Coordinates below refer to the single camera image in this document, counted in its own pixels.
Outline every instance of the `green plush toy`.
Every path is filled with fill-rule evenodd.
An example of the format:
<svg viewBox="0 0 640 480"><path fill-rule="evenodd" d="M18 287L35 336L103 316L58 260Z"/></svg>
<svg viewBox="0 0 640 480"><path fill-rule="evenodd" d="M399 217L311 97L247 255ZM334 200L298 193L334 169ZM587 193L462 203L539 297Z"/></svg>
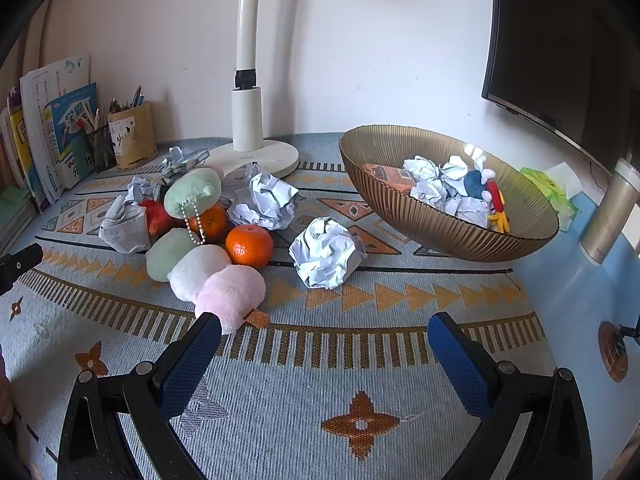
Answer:
<svg viewBox="0 0 640 480"><path fill-rule="evenodd" d="M168 282L167 274L195 248L187 229L171 229L147 251L146 273L155 282Z"/></svg>
<svg viewBox="0 0 640 480"><path fill-rule="evenodd" d="M183 218L182 208L187 218L203 214L220 198L222 184L220 177L211 168L196 168L180 177L164 196L164 209L174 218Z"/></svg>

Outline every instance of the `book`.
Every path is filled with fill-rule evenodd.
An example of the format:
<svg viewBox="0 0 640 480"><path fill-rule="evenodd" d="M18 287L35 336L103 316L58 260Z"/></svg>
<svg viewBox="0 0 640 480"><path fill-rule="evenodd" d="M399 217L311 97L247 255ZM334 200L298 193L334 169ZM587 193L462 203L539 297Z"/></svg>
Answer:
<svg viewBox="0 0 640 480"><path fill-rule="evenodd" d="M362 169L376 179L387 183L392 188L406 195L410 194L412 188L415 186L415 180L407 170L380 166L379 164L365 164Z"/></svg>
<svg viewBox="0 0 640 480"><path fill-rule="evenodd" d="M62 162L55 165L51 138L46 135L42 123L45 106L68 92L89 83L89 55L62 59L20 78L22 112L27 128L33 163L40 177L49 203L60 198L65 187L62 177Z"/></svg>
<svg viewBox="0 0 640 480"><path fill-rule="evenodd" d="M11 248L35 216L28 190L9 186L0 193L0 256Z"/></svg>
<svg viewBox="0 0 640 480"><path fill-rule="evenodd" d="M6 100L9 110L9 122L11 131L14 136L15 149L18 155L18 161L25 176L26 184L31 191L31 195L36 201L39 211L44 211L49 202L42 188L42 183L38 177L38 171L31 157L29 141L27 139L27 130L24 126L24 118L22 116L22 99L20 97L20 89L18 87L9 90L9 96Z"/></svg>
<svg viewBox="0 0 640 480"><path fill-rule="evenodd" d="M24 173L22 172L20 161L18 160L18 155L16 153L14 136L11 133L11 124L9 122L9 110L7 108L2 110L2 113L0 113L0 132L2 146L4 147L6 159L9 163L9 169L12 174L11 178L5 178L4 181L8 184L13 181L20 189L26 189L27 184L24 178Z"/></svg>
<svg viewBox="0 0 640 480"><path fill-rule="evenodd" d="M54 165L62 168L62 181L71 189L94 170L94 156L89 149L82 124L94 122L98 108L95 83L72 90L53 99L43 111Z"/></svg>

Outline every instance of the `ribbed bowl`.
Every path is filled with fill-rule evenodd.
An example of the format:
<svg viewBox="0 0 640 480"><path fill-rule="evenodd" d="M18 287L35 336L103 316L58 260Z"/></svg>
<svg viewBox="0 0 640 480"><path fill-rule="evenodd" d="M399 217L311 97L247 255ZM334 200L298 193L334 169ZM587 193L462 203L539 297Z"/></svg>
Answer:
<svg viewBox="0 0 640 480"><path fill-rule="evenodd" d="M459 155L471 168L465 143L436 132L407 126L361 126L344 134L340 153L347 174L367 204L403 235L455 258L475 262L505 262L531 254L558 232L558 216L546 198L511 166L485 152L486 168L497 174L505 200L510 234L481 228L403 195L363 171L364 164L402 168L420 155L444 164Z"/></svg>

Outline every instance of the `red plush toy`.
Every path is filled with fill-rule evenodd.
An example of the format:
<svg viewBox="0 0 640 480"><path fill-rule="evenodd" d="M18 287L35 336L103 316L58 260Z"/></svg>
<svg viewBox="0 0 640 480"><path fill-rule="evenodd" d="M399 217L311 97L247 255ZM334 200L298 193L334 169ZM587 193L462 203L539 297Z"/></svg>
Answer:
<svg viewBox="0 0 640 480"><path fill-rule="evenodd" d="M184 227L179 219L169 216L164 210L162 202L143 200L140 205L146 207L146 228L149 230L150 235L160 236L174 227Z"/></svg>

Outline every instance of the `crumpled paper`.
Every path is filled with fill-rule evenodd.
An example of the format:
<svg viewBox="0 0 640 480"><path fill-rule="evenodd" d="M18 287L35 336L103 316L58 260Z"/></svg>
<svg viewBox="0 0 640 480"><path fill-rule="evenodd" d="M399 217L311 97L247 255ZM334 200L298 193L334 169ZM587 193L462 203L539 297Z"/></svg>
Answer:
<svg viewBox="0 0 640 480"><path fill-rule="evenodd" d="M440 176L440 169L437 165L432 160L420 155L407 159L402 165L402 169L411 173L416 182L430 181Z"/></svg>
<svg viewBox="0 0 640 480"><path fill-rule="evenodd" d="M126 200L136 204L143 200L153 200L154 188L143 176L135 176L127 186Z"/></svg>
<svg viewBox="0 0 640 480"><path fill-rule="evenodd" d="M360 237L329 217L313 220L293 240L289 254L308 288L341 285L367 257Z"/></svg>
<svg viewBox="0 0 640 480"><path fill-rule="evenodd" d="M293 220L299 200L291 184L260 171L257 164L246 169L246 187L236 190L227 214L236 225L259 225L269 231L286 229Z"/></svg>
<svg viewBox="0 0 640 480"><path fill-rule="evenodd" d="M447 198L447 190L442 185L442 182L435 178L417 182L412 187L411 196L442 211L444 209L444 201Z"/></svg>
<svg viewBox="0 0 640 480"><path fill-rule="evenodd" d="M451 186L462 196L466 196L465 177L469 172L466 162L458 155L451 155L449 161L440 170L442 172L442 181Z"/></svg>
<svg viewBox="0 0 640 480"><path fill-rule="evenodd" d="M151 241L146 227L146 208L122 195L116 197L102 221L98 236L119 253L149 250Z"/></svg>
<svg viewBox="0 0 640 480"><path fill-rule="evenodd" d="M162 159L162 177L170 186L175 180L189 173L208 158L209 150L185 152L180 146L174 146L169 149L169 155Z"/></svg>
<svg viewBox="0 0 640 480"><path fill-rule="evenodd" d="M450 198L445 204L445 213L453 214L456 218L466 220L471 224L476 224L484 228L487 228L489 225L486 217L490 212L491 209L487 202L471 196Z"/></svg>
<svg viewBox="0 0 640 480"><path fill-rule="evenodd" d="M236 191L248 187L251 179L258 173L260 173L260 166L256 162L250 162L227 173L220 179L222 188L218 202L229 207L236 197Z"/></svg>

